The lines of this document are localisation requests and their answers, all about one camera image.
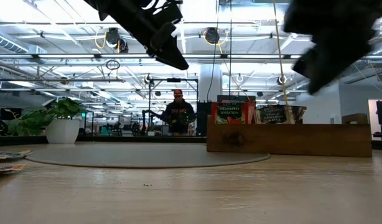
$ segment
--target wooden box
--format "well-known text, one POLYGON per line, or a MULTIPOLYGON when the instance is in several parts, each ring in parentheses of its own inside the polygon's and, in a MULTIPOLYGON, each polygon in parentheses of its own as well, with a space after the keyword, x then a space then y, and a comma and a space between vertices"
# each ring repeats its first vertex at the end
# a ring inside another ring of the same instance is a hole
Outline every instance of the wooden box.
POLYGON ((209 119, 207 151, 371 157, 371 132, 366 124, 214 124, 209 119))

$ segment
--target label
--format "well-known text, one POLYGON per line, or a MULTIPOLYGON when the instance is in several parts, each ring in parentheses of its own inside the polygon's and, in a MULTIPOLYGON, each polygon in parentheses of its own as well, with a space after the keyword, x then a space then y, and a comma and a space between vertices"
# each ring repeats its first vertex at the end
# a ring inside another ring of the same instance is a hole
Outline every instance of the label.
POLYGON ((260 120, 265 124, 286 122, 286 112, 283 105, 272 105, 259 109, 260 120))
POLYGON ((231 123, 242 119, 242 103, 220 103, 217 109, 219 123, 231 123))

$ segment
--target wall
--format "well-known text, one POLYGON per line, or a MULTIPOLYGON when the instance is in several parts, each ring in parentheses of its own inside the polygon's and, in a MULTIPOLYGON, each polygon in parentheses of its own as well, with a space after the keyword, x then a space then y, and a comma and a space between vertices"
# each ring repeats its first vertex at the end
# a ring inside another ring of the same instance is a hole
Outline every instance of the wall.
POLYGON ((364 113, 369 116, 368 100, 382 99, 382 91, 373 85, 340 85, 339 93, 342 116, 355 113, 364 113))
POLYGON ((307 107, 303 115, 304 124, 330 124, 331 118, 335 124, 342 123, 338 83, 323 88, 314 96, 303 93, 293 104, 307 107))
POLYGON ((0 108, 26 108, 28 106, 42 106, 42 103, 51 100, 44 95, 31 95, 30 92, 19 92, 20 97, 11 93, 0 93, 0 108))

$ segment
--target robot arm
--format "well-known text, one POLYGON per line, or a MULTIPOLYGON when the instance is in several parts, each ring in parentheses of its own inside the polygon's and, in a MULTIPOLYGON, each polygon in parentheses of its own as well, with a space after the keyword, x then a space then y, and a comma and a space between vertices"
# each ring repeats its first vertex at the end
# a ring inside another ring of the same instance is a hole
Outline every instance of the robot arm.
POLYGON ((111 16, 126 29, 140 44, 145 46, 147 54, 157 61, 180 70, 189 65, 177 48, 177 38, 172 37, 182 14, 177 4, 182 1, 166 0, 157 8, 158 1, 149 9, 143 9, 151 0, 85 0, 98 11, 100 20, 111 16))
POLYGON ((293 0, 284 18, 284 31, 312 36, 315 45, 293 70, 310 79, 314 94, 371 51, 372 26, 382 16, 382 0, 293 0))

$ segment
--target man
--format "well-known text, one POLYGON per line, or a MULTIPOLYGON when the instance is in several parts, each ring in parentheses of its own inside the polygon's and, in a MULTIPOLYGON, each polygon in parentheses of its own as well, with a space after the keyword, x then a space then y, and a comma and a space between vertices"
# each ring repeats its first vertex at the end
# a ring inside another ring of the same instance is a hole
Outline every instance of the man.
POLYGON ((169 124, 169 135, 188 135, 189 123, 195 120, 191 104, 183 99, 182 90, 174 90, 174 101, 169 103, 164 112, 169 124))

